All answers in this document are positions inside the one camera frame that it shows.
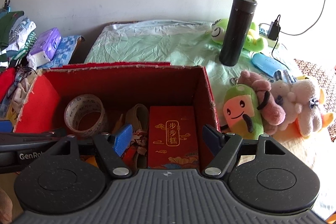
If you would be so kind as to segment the red gift box gold print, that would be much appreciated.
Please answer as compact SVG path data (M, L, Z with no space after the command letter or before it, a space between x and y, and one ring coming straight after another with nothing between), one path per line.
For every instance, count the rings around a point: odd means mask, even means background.
M198 169L198 136L193 106L151 106L147 167Z

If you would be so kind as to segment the printed packing tape roll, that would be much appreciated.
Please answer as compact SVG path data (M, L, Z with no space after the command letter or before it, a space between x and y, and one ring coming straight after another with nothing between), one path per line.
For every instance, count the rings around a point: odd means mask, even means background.
M74 98L64 111L64 122L72 133L81 138L105 132L108 127L104 106L93 94Z

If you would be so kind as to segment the yellow gourd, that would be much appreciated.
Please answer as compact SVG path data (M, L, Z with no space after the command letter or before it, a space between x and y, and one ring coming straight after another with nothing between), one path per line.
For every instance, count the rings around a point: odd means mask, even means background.
M97 168L102 167L102 170L112 172L119 167L125 167L125 164L121 161L120 155L115 151L116 139L121 139L123 133L122 119L120 118L114 127L117 129L113 131L113 134L107 135L106 138L103 134L96 135L93 138L93 144L96 146L96 152L94 156L86 159L86 163L91 164Z

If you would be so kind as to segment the large red cardboard box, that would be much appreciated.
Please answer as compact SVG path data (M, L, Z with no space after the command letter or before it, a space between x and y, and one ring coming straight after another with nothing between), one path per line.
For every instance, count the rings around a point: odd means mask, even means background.
M219 128L206 69L168 63L101 63L69 65L39 72L25 99L15 133L41 133L65 127L64 111L82 94L100 98L105 110L146 106L191 105L198 133L200 167L213 154L203 140L205 124Z

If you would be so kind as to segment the red fuzzy item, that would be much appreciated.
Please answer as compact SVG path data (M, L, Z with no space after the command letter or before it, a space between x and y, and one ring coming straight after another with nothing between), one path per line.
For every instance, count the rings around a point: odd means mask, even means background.
M15 80L15 68L7 68L0 75L0 102Z

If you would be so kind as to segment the white sheep plush toy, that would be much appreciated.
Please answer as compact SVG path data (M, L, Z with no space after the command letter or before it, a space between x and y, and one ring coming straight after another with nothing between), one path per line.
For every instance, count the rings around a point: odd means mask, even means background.
M277 126L284 131L296 123L299 133L307 137L325 127L322 109L323 91L315 79L301 79L293 84L283 80L271 84L271 93L285 112L284 121Z

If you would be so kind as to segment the blue pouch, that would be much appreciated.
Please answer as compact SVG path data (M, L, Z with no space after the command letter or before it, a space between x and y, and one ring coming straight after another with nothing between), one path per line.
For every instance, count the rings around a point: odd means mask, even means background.
M283 71L286 69L285 65L262 53L255 53L252 56L251 62L256 68L260 69L260 71L270 77L273 77L276 71Z

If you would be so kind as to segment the blue checkered cloth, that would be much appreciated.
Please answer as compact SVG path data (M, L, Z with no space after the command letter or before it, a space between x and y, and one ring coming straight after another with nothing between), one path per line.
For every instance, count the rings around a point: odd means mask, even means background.
M80 35L72 35L63 37L60 40L58 48L53 56L53 59L46 63L45 65L40 66L42 69L49 68L59 68L64 65L68 65L72 55L75 53L78 46L81 42L84 42L85 39Z

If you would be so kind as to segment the green frog plush toy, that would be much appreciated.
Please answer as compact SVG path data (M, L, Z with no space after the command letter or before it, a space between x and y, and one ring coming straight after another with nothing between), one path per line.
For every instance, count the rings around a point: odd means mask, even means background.
M210 33L213 42L221 45L224 43L224 37L228 29L228 21L229 19L227 18L218 19L213 22L213 24L211 24ZM266 46L268 46L266 38L263 38L259 34L259 27L254 22L251 23L247 33L243 31L243 33L241 34L240 31L237 31L237 34L233 35L233 38L236 39L235 42L241 42L241 38L243 38L244 34L245 37L243 48L245 50L258 53L261 52Z

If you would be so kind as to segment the purple tissue pack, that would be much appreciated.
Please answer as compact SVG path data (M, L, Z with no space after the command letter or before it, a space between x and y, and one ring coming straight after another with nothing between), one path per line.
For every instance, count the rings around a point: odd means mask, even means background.
M38 68L49 63L54 57L61 38L58 28L51 28L41 33L27 55L29 67Z

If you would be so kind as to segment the pile of folded clothes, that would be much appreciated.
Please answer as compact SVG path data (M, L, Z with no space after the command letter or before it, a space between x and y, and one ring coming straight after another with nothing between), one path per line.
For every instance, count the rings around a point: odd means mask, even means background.
M22 62L37 41L37 25L24 11L12 11L10 0L1 5L1 72Z

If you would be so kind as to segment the black power adapter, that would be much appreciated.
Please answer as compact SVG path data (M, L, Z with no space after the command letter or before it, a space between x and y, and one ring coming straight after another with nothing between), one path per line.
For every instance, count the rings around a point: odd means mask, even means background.
M278 15L277 18L271 22L270 26L269 26L269 30L267 32L267 37L271 40L277 40L281 27L280 27L280 19L281 19L281 15Z

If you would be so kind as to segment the black thermos bottle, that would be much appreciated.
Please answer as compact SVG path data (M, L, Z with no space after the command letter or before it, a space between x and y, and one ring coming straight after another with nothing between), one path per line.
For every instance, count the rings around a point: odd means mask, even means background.
M241 42L235 42L233 38L237 31L247 33L252 23L257 2L255 0L233 0L231 13L228 21L228 29L224 37L224 43L219 53L219 61L228 67L237 64L244 45L244 37Z

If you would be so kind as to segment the green cartoon plush keychain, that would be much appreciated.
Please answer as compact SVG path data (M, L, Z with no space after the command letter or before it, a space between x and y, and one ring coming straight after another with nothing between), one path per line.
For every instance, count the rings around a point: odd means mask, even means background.
M257 140L264 133L259 100L255 91L244 84L228 89L223 101L223 115L228 130L243 139Z

